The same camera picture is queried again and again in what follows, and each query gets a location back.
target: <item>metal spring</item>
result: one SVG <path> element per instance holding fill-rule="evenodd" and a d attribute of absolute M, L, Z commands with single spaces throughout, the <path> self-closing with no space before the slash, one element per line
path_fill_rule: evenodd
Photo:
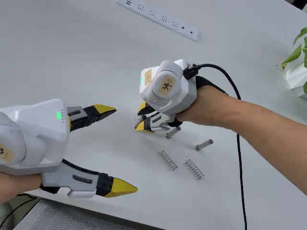
<path fill-rule="evenodd" d="M 176 168 L 178 168 L 178 166 L 176 165 L 176 163 L 169 157 L 169 155 L 164 151 L 160 151 L 159 152 L 159 156 L 161 157 L 161 159 L 166 163 L 166 165 L 168 166 L 168 168 L 173 171 Z"/>
<path fill-rule="evenodd" d="M 138 127 L 138 125 L 143 121 L 143 120 L 145 120 L 146 119 L 146 117 L 145 116 L 140 116 L 139 118 L 138 118 L 138 120 L 134 123 L 134 125 L 133 125 L 133 127 L 134 127 L 134 129 L 136 129 L 137 127 Z"/>
<path fill-rule="evenodd" d="M 202 173 L 202 171 L 194 164 L 191 159 L 188 159 L 185 164 L 188 166 L 188 168 L 198 180 L 201 180 L 205 177 L 205 174 Z"/>

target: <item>label sticker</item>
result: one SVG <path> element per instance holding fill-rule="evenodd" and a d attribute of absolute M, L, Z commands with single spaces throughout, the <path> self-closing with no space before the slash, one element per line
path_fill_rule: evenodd
<path fill-rule="evenodd" d="M 159 94 L 163 96 L 168 96 L 169 93 L 172 91 L 172 88 L 175 82 L 176 82 L 175 78 L 166 75 L 158 90 Z"/>
<path fill-rule="evenodd" d="M 6 148 L 4 145 L 0 144 L 0 159 L 11 163 L 14 158 L 14 152 Z"/>
<path fill-rule="evenodd" d="M 152 82 L 152 69 L 145 73 L 145 86 Z"/>

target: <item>power strip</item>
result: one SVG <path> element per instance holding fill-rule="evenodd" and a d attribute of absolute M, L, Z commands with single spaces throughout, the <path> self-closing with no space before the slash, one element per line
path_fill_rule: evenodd
<path fill-rule="evenodd" d="M 193 41 L 198 40 L 198 31 L 195 27 L 189 26 L 179 19 L 173 18 L 156 8 L 149 6 L 144 0 L 117 0 L 117 4 L 134 11 L 166 28 L 175 31 Z"/>

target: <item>white desk surface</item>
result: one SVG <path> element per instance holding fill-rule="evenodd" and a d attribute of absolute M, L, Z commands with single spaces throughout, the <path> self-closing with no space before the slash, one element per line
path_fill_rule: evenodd
<path fill-rule="evenodd" d="M 307 124 L 307 102 L 276 68 L 292 51 L 307 14 L 283 0 L 155 0 L 196 26 L 198 42 L 153 23 L 114 0 L 0 1 L 0 107 L 62 98 L 67 106 L 101 103 L 118 112 L 71 135 L 66 159 L 138 186 L 132 195 L 69 199 L 32 194 L 170 230 L 243 229 L 236 136 L 185 123 L 173 139 L 134 131 L 139 75 L 162 60 L 184 58 L 225 68 L 244 100 Z M 201 75 L 234 95 L 219 72 Z M 202 153 L 193 145 L 212 138 Z M 155 153 L 178 163 L 169 172 Z M 193 179 L 191 158 L 205 173 Z M 242 140 L 250 229 L 304 229 L 307 197 Z"/>

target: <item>hand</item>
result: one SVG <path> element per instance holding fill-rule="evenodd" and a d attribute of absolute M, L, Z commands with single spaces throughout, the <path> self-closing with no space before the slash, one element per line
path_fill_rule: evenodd
<path fill-rule="evenodd" d="M 179 121 L 191 121 L 206 126 L 228 128 L 227 120 L 236 113 L 239 100 L 230 97 L 212 86 L 197 90 L 195 102 L 185 111 L 177 114 Z"/>
<path fill-rule="evenodd" d="M 42 184 L 39 174 L 27 176 L 12 176 L 0 172 L 0 204 L 5 203 L 16 195 L 38 189 Z"/>

